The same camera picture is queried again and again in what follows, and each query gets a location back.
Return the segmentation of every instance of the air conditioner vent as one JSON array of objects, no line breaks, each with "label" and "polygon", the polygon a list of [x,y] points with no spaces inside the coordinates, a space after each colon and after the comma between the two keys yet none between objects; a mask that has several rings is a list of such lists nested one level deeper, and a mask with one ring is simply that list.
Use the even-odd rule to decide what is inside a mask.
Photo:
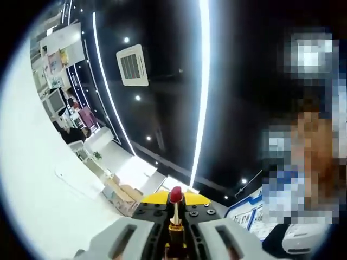
[{"label": "air conditioner vent", "polygon": [[146,65],[140,44],[117,52],[117,62],[125,86],[148,86]]}]

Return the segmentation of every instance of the sign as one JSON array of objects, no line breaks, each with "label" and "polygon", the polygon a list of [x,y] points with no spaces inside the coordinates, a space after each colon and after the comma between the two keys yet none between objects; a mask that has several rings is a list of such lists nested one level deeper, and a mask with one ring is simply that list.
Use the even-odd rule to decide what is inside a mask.
[{"label": "sign", "polygon": [[234,217],[234,222],[240,224],[244,229],[248,228],[248,224],[250,222],[251,216],[252,216],[253,210],[248,211],[243,214],[239,214]]},{"label": "sign", "polygon": [[264,240],[274,229],[277,223],[264,223],[262,205],[256,209],[254,220],[249,227],[249,231],[255,234],[260,240]]}]

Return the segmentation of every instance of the person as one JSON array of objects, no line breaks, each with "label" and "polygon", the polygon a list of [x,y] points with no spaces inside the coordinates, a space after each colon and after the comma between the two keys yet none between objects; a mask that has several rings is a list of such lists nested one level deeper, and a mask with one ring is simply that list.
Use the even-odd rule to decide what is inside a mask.
[{"label": "person", "polygon": [[92,131],[88,127],[79,128],[61,128],[54,118],[51,119],[55,129],[61,134],[62,139],[66,144],[71,144],[76,141],[85,142],[92,135]]},{"label": "person", "polygon": [[[322,98],[305,94],[297,100],[298,110],[291,123],[291,164],[295,165],[297,178],[301,172],[305,178],[303,188],[306,212],[335,211],[336,218],[322,245],[313,251],[311,259],[333,258],[340,248],[340,238],[347,231],[346,215],[346,164],[334,156],[334,130],[332,113],[326,112]],[[263,241],[263,250],[275,257],[288,257],[282,248],[282,240],[291,218],[285,218]]]}]

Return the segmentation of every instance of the white device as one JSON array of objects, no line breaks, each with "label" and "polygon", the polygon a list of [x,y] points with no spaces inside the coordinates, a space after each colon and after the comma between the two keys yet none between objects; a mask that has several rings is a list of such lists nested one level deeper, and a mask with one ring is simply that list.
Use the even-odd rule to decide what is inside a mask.
[{"label": "white device", "polygon": [[49,117],[52,117],[63,109],[66,109],[66,104],[64,103],[63,98],[64,97],[61,96],[59,89],[56,89],[41,100],[44,110],[46,110]]},{"label": "white device", "polygon": [[116,53],[121,80],[125,86],[148,86],[145,59],[141,44]]},{"label": "white device", "polygon": [[308,254],[320,245],[328,228],[328,224],[291,224],[282,247],[288,254]]}]

